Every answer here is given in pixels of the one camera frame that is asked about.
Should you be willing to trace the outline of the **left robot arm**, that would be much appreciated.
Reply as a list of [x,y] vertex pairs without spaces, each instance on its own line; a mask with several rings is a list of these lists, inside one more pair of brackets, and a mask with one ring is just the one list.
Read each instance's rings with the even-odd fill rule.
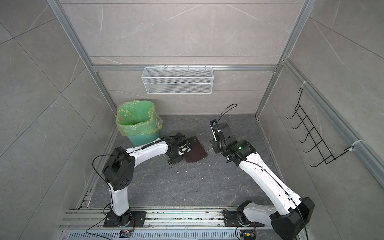
[[117,217],[130,212],[128,185],[132,182],[135,167],[160,155],[167,155],[170,164],[177,164],[191,151],[195,139],[182,134],[165,139],[156,139],[139,147],[115,148],[103,168],[103,175],[111,195],[112,213]]

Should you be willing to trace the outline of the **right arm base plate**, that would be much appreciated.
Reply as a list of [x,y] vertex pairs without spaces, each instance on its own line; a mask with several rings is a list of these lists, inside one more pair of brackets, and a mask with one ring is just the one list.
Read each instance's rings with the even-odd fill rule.
[[246,220],[246,217],[243,214],[238,213],[237,211],[229,211],[224,209],[222,211],[224,217],[225,227],[239,227],[249,226],[249,227],[264,227],[264,224],[258,222],[250,222]]

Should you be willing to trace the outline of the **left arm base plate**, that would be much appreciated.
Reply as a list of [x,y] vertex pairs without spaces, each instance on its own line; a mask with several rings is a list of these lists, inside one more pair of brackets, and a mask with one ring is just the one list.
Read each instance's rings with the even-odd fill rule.
[[107,213],[104,228],[125,228],[125,227],[143,227],[147,212],[145,211],[128,211],[127,213],[117,216],[113,211]]

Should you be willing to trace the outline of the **dark brown dustpan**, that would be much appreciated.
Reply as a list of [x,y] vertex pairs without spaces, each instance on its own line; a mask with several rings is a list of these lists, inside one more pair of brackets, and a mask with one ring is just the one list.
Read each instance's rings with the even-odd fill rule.
[[183,146],[184,144],[190,144],[190,148],[192,150],[184,154],[183,158],[183,160],[185,160],[187,163],[195,163],[208,156],[207,152],[205,151],[197,137],[172,137],[168,144],[170,143],[179,143],[181,144],[181,146]]

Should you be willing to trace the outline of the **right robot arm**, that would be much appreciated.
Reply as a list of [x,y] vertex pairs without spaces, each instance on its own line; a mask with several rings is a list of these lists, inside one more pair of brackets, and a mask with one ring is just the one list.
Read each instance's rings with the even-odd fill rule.
[[211,141],[214,152],[222,154],[227,162],[233,162],[246,172],[273,204],[268,207],[245,201],[237,208],[241,225],[258,223],[270,226],[283,240],[293,240],[305,231],[315,208],[314,202],[291,190],[248,141],[236,139],[228,124],[212,120],[210,127],[214,136]]

